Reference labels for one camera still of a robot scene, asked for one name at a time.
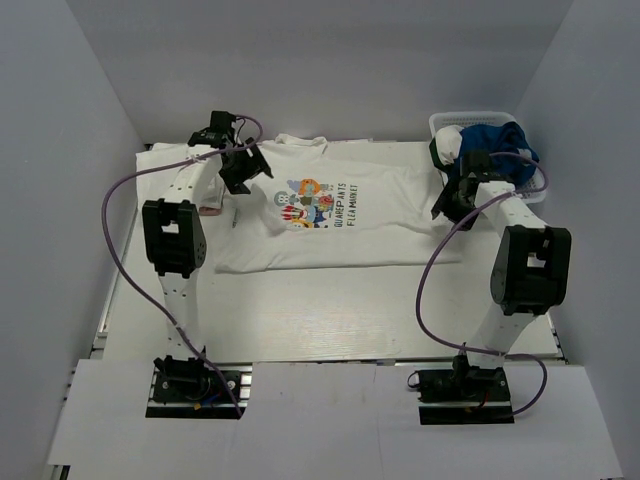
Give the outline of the green and white t-shirt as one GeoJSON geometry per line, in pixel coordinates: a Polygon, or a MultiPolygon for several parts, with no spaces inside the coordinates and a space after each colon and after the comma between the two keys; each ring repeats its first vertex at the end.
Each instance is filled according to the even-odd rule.
{"type": "Polygon", "coordinates": [[[436,131],[429,144],[429,152],[435,168],[449,173],[459,157],[462,146],[463,127],[449,125],[436,131]]]}

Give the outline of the white printed t-shirt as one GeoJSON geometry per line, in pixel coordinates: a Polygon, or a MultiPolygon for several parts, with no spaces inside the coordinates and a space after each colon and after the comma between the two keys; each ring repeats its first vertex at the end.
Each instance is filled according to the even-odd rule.
{"type": "Polygon", "coordinates": [[[330,143],[281,134],[260,146],[271,176],[228,197],[211,236],[219,273],[421,265],[448,223],[428,149],[415,143],[330,143]]]}

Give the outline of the blue t-shirt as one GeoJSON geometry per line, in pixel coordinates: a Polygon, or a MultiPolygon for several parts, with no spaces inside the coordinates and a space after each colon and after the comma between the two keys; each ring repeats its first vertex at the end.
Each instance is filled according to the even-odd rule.
{"type": "Polygon", "coordinates": [[[500,152],[520,154],[538,162],[538,154],[530,147],[523,129],[516,122],[508,122],[502,126],[477,124],[464,128],[462,131],[462,146],[459,157],[453,169],[447,173],[450,176],[460,175],[460,158],[471,150],[486,150],[490,154],[497,153],[492,158],[494,168],[500,175],[506,176],[517,187],[524,186],[534,175],[536,168],[510,155],[500,155],[500,152]]]}

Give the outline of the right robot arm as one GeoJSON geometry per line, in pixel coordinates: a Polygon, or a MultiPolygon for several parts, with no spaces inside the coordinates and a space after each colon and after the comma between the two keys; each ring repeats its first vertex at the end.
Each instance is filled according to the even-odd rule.
{"type": "Polygon", "coordinates": [[[422,331],[433,341],[461,350],[468,361],[453,371],[451,384],[461,397],[472,399],[484,391],[488,377],[507,359],[522,359],[511,351],[524,329],[564,301],[572,237],[565,228],[551,227],[523,200],[524,194],[495,175],[472,174],[450,179],[432,209],[454,226],[436,247],[423,271],[415,301],[422,331]],[[464,344],[454,344],[433,334],[421,317],[421,296],[438,255],[453,236],[468,230],[483,214],[500,235],[500,245],[490,275],[492,305],[464,344]]]}

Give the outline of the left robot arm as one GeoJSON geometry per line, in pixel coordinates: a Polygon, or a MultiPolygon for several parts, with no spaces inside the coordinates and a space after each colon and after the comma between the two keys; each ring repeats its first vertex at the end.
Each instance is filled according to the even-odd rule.
{"type": "Polygon", "coordinates": [[[230,193],[247,194],[244,182],[261,173],[272,175],[257,141],[248,138],[240,147],[189,160],[162,195],[144,202],[146,256],[162,288],[170,355],[190,359],[206,351],[200,335],[197,283],[207,256],[199,206],[209,184],[220,177],[230,193]]]}

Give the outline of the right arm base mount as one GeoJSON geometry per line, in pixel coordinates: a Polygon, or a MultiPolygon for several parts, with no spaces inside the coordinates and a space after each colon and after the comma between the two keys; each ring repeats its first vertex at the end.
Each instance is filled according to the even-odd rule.
{"type": "Polygon", "coordinates": [[[505,371],[470,366],[458,355],[446,369],[422,369],[407,378],[418,393],[422,426],[512,424],[514,413],[505,371]]]}

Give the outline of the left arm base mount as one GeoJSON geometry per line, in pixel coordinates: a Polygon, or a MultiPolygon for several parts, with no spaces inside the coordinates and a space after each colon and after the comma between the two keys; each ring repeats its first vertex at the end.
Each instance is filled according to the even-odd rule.
{"type": "Polygon", "coordinates": [[[221,373],[224,380],[199,359],[156,358],[145,417],[238,420],[229,391],[244,412],[250,397],[251,368],[223,368],[221,373]]]}

